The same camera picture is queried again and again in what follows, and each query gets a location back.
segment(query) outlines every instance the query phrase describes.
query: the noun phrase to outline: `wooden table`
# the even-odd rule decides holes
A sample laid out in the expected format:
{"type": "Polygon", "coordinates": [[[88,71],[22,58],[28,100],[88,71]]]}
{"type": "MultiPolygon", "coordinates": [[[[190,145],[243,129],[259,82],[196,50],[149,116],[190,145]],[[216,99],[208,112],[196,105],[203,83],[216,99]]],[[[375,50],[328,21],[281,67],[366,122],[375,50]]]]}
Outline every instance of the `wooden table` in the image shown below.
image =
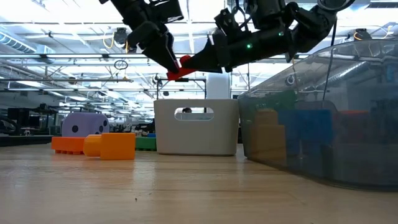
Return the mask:
{"type": "Polygon", "coordinates": [[[0,223],[397,223],[398,194],[339,189],[236,157],[101,161],[0,148],[0,223]]]}

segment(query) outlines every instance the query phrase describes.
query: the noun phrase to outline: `green block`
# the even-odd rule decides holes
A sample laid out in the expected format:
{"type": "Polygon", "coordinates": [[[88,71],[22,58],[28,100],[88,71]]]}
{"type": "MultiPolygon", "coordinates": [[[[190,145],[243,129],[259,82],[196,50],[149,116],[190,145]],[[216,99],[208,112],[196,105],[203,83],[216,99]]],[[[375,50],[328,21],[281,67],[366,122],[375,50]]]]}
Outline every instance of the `green block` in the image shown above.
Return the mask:
{"type": "Polygon", "coordinates": [[[136,137],[136,150],[156,151],[156,138],[136,137]]]}

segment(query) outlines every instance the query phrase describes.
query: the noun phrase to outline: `orange block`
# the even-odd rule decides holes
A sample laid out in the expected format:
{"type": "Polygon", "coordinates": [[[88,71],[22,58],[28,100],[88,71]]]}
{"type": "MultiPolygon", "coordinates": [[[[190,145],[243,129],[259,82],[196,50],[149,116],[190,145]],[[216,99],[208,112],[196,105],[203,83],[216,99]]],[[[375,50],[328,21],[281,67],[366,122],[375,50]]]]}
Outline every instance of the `orange block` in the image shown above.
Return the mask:
{"type": "Polygon", "coordinates": [[[85,138],[80,137],[53,137],[51,139],[51,149],[55,150],[55,153],[83,154],[83,145],[85,138]]]}
{"type": "Polygon", "coordinates": [[[85,139],[83,151],[88,157],[100,157],[101,159],[134,159],[136,156],[136,134],[91,134],[85,139]]]}

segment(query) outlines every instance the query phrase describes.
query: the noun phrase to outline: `orange cylinder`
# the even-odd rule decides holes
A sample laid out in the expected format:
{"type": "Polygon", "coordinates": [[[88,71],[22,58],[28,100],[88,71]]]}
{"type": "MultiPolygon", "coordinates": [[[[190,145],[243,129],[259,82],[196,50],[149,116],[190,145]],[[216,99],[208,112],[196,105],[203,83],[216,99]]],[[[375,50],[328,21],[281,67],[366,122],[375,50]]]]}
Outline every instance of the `orange cylinder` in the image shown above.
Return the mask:
{"type": "Polygon", "coordinates": [[[99,157],[101,155],[101,135],[91,134],[87,136],[83,152],[88,157],[99,157]]]}

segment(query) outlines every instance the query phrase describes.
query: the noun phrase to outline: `purple toy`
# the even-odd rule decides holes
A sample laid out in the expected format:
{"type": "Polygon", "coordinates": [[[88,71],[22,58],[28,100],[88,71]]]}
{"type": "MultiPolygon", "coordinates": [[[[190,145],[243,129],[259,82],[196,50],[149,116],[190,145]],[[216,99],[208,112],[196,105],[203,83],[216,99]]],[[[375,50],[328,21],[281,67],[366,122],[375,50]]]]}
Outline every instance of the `purple toy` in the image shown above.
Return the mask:
{"type": "Polygon", "coordinates": [[[109,121],[103,114],[70,113],[62,124],[63,137],[87,137],[109,132],[109,121]]]}

